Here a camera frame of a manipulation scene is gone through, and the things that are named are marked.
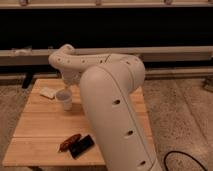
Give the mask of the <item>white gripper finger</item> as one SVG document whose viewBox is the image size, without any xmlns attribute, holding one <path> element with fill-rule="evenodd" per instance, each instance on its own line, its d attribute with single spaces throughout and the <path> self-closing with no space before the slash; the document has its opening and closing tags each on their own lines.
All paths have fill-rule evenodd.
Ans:
<svg viewBox="0 0 213 171">
<path fill-rule="evenodd" d="M 70 90 L 70 86 L 67 85 L 67 84 L 64 85 L 64 88 L 65 88 L 66 90 Z"/>
</svg>

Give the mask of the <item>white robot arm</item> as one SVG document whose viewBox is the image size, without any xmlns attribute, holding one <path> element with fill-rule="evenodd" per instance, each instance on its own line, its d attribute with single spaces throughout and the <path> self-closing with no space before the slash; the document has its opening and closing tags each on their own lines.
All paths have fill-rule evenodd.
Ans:
<svg viewBox="0 0 213 171">
<path fill-rule="evenodd" d="M 150 147 L 130 94 L 145 79 L 135 55 L 77 55 L 65 44 L 48 58 L 66 86 L 79 75 L 80 97 L 108 171 L 162 171 Z"/>
</svg>

